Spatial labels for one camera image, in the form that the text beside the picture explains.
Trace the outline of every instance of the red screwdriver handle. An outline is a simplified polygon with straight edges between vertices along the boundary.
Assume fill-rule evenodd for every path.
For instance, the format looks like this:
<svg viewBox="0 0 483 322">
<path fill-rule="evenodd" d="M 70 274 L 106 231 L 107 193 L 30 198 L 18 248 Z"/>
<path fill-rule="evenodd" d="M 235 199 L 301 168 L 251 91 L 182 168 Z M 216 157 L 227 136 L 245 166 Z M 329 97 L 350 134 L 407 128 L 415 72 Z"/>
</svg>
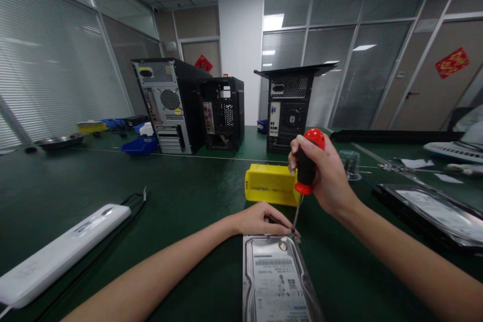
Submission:
<svg viewBox="0 0 483 322">
<path fill-rule="evenodd" d="M 322 150 L 326 147 L 326 139 L 321 130 L 317 128 L 312 128 L 308 130 L 304 137 L 310 142 L 320 147 Z M 315 162 L 308 158 L 308 156 L 303 152 L 302 147 L 298 148 L 297 152 L 297 183 L 295 184 L 295 190 L 300 194 L 310 195 L 312 193 L 312 182 L 315 177 L 315 172 L 317 171 L 317 166 Z"/>
</svg>

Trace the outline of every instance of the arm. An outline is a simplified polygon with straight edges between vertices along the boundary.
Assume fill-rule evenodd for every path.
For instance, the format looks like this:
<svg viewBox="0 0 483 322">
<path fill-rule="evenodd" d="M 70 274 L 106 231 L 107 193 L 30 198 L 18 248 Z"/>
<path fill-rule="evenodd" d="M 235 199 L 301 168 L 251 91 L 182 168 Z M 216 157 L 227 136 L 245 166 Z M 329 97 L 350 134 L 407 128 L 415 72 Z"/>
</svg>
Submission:
<svg viewBox="0 0 483 322">
<path fill-rule="evenodd" d="M 318 166 L 314 194 L 321 207 L 378 257 L 440 319 L 483 320 L 483 284 L 366 207 L 353 193 L 326 137 L 326 151 L 302 136 L 292 142 L 290 170 L 299 145 Z"/>
<path fill-rule="evenodd" d="M 277 222 L 267 223 L 268 219 Z M 235 234 L 290 235 L 292 224 L 263 202 L 161 250 L 89 298 L 63 321 L 145 320 L 168 293 L 213 249 Z"/>
</svg>

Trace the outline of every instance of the yellow container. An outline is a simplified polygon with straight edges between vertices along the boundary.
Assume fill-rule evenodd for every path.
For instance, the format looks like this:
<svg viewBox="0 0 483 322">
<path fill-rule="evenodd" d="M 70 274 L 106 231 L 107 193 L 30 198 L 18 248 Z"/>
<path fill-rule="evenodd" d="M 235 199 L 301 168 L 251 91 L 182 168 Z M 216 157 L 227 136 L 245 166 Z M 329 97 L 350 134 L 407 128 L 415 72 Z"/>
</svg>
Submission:
<svg viewBox="0 0 483 322">
<path fill-rule="evenodd" d="M 77 124 L 80 133 L 94 133 L 107 130 L 104 122 L 80 122 Z"/>
<path fill-rule="evenodd" d="M 245 173 L 245 197 L 297 207 L 300 193 L 293 188 L 296 182 L 296 174 L 292 176 L 287 166 L 251 164 Z"/>
</svg>

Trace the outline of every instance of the black computer case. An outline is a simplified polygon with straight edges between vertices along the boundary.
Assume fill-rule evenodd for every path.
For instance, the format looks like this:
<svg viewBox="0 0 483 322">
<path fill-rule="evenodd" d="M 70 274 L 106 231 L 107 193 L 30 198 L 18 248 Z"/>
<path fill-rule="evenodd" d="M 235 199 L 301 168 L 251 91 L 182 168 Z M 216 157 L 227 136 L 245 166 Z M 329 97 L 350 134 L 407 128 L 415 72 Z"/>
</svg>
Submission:
<svg viewBox="0 0 483 322">
<path fill-rule="evenodd" d="M 234 77 L 198 82 L 207 149 L 238 150 L 245 134 L 244 84 Z"/>
<path fill-rule="evenodd" d="M 289 154 L 290 142 L 305 133 L 314 77 L 335 64 L 257 71 L 269 80 L 267 152 Z"/>
<path fill-rule="evenodd" d="M 197 82 L 211 74 L 176 58 L 131 62 L 161 151 L 198 151 L 204 135 Z"/>
</svg>

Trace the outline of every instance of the screwdriver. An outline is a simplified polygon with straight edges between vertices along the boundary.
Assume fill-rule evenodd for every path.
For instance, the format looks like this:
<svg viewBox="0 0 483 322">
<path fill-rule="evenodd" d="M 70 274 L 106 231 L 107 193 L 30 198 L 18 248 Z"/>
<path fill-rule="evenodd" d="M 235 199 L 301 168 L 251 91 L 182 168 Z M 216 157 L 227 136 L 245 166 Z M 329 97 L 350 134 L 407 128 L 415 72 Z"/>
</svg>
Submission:
<svg viewBox="0 0 483 322">
<path fill-rule="evenodd" d="M 322 150 L 325 149 L 326 140 L 321 130 L 312 128 L 304 134 L 304 137 L 316 146 L 320 147 Z M 297 223 L 298 212 L 300 210 L 303 197 L 312 193 L 312 182 L 315 177 L 315 172 L 317 171 L 315 162 L 308 158 L 308 156 L 303 152 L 302 147 L 298 148 L 296 156 L 298 172 L 295 190 L 300 193 L 300 197 L 298 198 L 297 210 L 295 211 L 295 218 L 292 223 L 293 234 L 295 234 L 295 225 Z"/>
</svg>

